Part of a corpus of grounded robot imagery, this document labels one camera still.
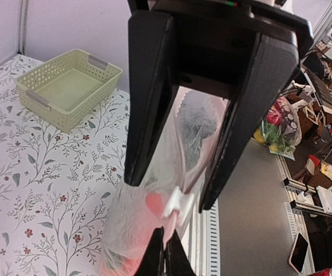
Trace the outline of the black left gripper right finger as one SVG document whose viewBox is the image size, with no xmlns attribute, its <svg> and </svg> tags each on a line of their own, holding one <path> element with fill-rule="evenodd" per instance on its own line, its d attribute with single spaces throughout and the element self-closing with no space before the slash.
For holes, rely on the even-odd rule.
<svg viewBox="0 0 332 276">
<path fill-rule="evenodd" d="M 165 274 L 167 276 L 195 276 L 176 230 L 166 243 Z"/>
</svg>

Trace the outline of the clear zip top bag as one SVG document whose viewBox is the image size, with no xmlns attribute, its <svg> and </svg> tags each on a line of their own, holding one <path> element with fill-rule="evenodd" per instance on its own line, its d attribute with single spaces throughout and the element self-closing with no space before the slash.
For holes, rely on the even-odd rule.
<svg viewBox="0 0 332 276">
<path fill-rule="evenodd" d="M 176 115 L 189 91 L 179 90 L 141 184 L 133 187 L 121 181 L 117 188 L 103 230 L 102 275 L 134 275 L 154 229 L 164 228 L 164 254 L 174 230 L 180 238 L 185 233 L 229 105 L 228 100 L 209 95 L 217 129 L 203 141 L 197 166 L 187 172 Z"/>
</svg>

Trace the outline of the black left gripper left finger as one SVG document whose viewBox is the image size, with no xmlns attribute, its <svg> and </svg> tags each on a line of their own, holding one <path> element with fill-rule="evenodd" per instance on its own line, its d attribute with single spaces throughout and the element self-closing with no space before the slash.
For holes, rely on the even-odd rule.
<svg viewBox="0 0 332 276">
<path fill-rule="evenodd" d="M 164 274 L 163 236 L 163 227 L 154 229 L 134 276 L 162 276 Z"/>
</svg>

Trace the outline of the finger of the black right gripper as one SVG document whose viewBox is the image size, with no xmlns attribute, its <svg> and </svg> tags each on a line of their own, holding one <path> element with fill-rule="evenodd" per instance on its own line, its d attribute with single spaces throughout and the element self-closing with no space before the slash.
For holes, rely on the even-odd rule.
<svg viewBox="0 0 332 276">
<path fill-rule="evenodd" d="M 175 19 L 135 11 L 128 22 L 130 117 L 124 181 L 139 186 L 175 99 Z"/>
</svg>

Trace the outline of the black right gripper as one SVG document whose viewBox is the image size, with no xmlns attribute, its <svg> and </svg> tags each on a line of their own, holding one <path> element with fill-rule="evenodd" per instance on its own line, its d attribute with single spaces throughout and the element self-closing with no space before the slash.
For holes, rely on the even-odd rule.
<svg viewBox="0 0 332 276">
<path fill-rule="evenodd" d="M 198 211 L 209 210 L 311 46 L 311 25 L 257 1 L 129 1 L 129 8 L 132 96 L 170 97 L 183 86 L 229 98 L 238 90 L 199 199 Z"/>
</svg>

